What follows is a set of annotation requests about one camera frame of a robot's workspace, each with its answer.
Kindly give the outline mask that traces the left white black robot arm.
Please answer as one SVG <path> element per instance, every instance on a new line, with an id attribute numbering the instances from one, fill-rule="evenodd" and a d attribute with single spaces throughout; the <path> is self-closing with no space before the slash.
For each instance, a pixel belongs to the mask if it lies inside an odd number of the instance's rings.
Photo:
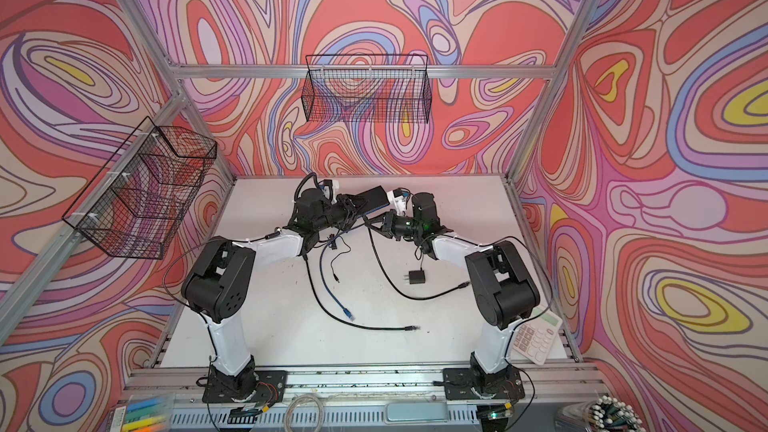
<path id="1" fill-rule="evenodd" d="M 358 194 L 340 194 L 334 180 L 311 173 L 294 191 L 292 213 L 284 227 L 256 239 L 215 236 L 204 246 L 181 289 L 187 306 L 202 317 L 214 358 L 203 382 L 203 402 L 252 401 L 259 387 L 240 310 L 257 267 L 302 256 L 328 228 L 342 231 L 362 216 L 389 204 L 380 186 Z"/>

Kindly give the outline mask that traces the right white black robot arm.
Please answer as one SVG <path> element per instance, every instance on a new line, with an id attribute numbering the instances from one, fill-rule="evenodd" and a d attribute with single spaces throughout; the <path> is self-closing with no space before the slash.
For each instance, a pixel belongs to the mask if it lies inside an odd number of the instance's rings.
<path id="1" fill-rule="evenodd" d="M 482 245 L 457 236 L 444 226 L 431 193 L 411 199 L 412 214 L 389 210 L 365 221 L 370 233 L 412 243 L 417 252 L 445 261 L 467 273 L 469 287 L 484 325 L 480 341 L 470 354 L 465 379 L 443 380 L 448 393 L 468 390 L 480 398 L 504 392 L 518 379 L 508 359 L 515 328 L 533 315 L 541 302 L 521 253 L 507 239 Z"/>

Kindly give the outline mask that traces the black network switch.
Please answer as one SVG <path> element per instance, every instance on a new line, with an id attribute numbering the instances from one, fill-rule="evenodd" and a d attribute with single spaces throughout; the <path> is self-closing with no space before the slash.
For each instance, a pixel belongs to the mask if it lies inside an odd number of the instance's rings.
<path id="1" fill-rule="evenodd" d="M 364 192 L 353 194 L 351 198 L 356 216 L 364 216 L 387 208 L 390 205 L 387 192 L 382 186 L 376 186 Z"/>

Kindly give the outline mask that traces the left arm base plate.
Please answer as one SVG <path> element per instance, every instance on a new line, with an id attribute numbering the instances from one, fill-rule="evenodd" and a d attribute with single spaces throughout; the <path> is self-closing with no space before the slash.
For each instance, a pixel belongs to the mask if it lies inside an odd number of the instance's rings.
<path id="1" fill-rule="evenodd" d="M 212 367 L 204 381 L 202 401 L 206 404 L 279 403 L 284 397 L 287 378 L 286 370 L 244 370 L 237 376 L 228 376 Z"/>

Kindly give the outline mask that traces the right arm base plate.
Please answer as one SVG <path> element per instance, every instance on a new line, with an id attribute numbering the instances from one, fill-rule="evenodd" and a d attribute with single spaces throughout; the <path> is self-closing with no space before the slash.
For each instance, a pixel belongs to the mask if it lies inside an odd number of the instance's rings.
<path id="1" fill-rule="evenodd" d="M 433 382 L 442 387 L 447 400 L 510 400 L 526 397 L 519 372 L 507 366 L 499 372 L 486 374 L 474 368 L 444 368 L 442 378 Z"/>

